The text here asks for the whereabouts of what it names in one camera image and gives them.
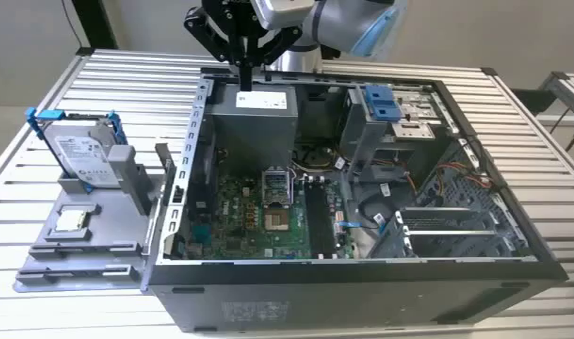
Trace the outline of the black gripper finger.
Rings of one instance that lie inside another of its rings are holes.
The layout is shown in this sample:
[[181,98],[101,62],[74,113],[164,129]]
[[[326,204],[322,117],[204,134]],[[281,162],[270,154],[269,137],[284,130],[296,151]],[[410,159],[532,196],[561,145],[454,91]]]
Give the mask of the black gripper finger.
[[226,61],[238,68],[241,91],[245,91],[246,49],[244,38],[237,36],[229,37],[222,32],[214,20],[208,15],[204,6],[189,9],[185,17],[185,28],[213,57],[221,62]]
[[245,91],[253,90],[253,69],[262,65],[270,65],[288,51],[290,46],[301,38],[300,27],[286,27],[261,47],[258,45],[261,35],[248,37],[245,58]]

